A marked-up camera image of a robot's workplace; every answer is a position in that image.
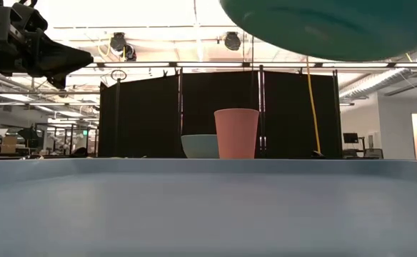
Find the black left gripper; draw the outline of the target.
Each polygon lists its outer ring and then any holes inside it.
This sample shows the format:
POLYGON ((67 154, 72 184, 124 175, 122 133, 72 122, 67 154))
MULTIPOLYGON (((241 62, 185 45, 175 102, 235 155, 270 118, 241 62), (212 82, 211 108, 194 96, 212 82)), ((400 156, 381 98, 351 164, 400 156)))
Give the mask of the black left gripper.
MULTIPOLYGON (((34 2, 16 2, 4 6, 0 2, 0 74, 10 76, 14 72, 25 72, 26 62, 31 59, 32 39, 28 32, 46 30, 47 21, 35 9, 34 2)), ((39 68, 50 75, 47 81, 56 89, 66 88, 66 77, 89 64, 92 55, 81 49, 66 46, 50 38, 42 38, 39 45, 39 68)))

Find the light blue bowl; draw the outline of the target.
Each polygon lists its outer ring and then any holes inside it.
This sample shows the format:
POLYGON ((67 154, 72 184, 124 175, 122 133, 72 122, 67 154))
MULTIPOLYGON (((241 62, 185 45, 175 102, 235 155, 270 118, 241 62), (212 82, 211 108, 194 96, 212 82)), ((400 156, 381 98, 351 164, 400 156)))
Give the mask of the light blue bowl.
POLYGON ((194 134, 181 136, 187 158, 219 158, 216 134, 194 134))

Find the pink plastic cup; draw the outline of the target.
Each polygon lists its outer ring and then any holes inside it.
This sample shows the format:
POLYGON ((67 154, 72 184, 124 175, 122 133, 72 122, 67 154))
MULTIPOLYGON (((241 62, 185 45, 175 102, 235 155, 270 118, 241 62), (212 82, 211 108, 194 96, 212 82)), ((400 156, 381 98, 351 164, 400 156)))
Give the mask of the pink plastic cup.
POLYGON ((219 158, 254 159, 259 112, 221 109, 214 112, 214 117, 219 158))

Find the green round plate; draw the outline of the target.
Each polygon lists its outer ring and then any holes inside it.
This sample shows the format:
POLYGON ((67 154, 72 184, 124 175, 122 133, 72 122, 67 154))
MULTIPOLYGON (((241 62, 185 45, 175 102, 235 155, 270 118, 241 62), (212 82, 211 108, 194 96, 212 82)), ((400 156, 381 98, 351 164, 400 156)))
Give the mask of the green round plate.
POLYGON ((379 61, 417 47, 417 0, 219 0, 256 38, 297 54, 379 61))

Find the black ceiling spotlight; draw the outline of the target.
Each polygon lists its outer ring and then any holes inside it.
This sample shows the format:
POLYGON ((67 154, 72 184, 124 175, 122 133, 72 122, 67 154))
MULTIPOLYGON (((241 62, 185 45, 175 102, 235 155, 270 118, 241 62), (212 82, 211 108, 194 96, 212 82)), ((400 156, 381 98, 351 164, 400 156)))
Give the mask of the black ceiling spotlight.
POLYGON ((123 51, 126 45, 125 33, 115 32, 110 38, 110 47, 114 51, 123 51))
POLYGON ((227 32, 224 39, 224 45, 230 51, 238 51, 241 46, 241 40, 238 37, 238 33, 235 31, 227 32))

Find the black folding partition screen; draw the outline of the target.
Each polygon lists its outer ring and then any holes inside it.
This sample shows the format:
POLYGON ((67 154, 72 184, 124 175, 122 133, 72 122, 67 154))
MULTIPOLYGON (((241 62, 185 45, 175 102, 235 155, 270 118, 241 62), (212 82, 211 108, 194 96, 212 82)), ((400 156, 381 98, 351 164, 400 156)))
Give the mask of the black folding partition screen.
POLYGON ((342 156, 335 76, 274 71, 182 74, 100 90, 101 157, 181 158, 181 136, 213 134, 214 112, 260 112, 256 158, 342 156))

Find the long horizontal light bar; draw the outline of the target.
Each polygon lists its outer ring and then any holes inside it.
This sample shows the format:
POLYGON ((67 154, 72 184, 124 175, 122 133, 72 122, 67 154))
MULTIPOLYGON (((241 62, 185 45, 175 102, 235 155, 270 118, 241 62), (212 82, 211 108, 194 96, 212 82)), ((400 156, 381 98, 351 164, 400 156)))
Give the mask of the long horizontal light bar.
POLYGON ((87 68, 146 68, 146 67, 183 67, 183 68, 348 68, 348 69, 414 69, 417 62, 96 62, 87 68))

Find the grey office chair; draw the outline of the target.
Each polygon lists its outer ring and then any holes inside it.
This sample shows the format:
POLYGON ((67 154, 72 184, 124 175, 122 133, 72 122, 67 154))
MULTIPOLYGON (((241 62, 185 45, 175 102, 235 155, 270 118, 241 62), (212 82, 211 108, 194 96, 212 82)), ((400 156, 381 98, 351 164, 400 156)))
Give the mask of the grey office chair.
POLYGON ((364 158, 384 159, 383 150, 381 148, 367 148, 363 152, 364 158))

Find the silver ventilation duct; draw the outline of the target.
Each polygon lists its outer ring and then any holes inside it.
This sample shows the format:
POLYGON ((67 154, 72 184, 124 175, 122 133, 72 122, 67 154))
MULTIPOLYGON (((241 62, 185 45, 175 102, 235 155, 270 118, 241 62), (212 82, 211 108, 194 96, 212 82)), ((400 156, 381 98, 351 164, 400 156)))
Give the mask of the silver ventilation duct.
POLYGON ((339 90, 339 97, 341 99, 353 99, 369 95, 374 91, 393 84, 402 76, 410 74, 413 69, 417 69, 417 52, 412 54, 409 59, 406 58, 405 62, 398 62, 387 71, 368 75, 345 86, 339 90))

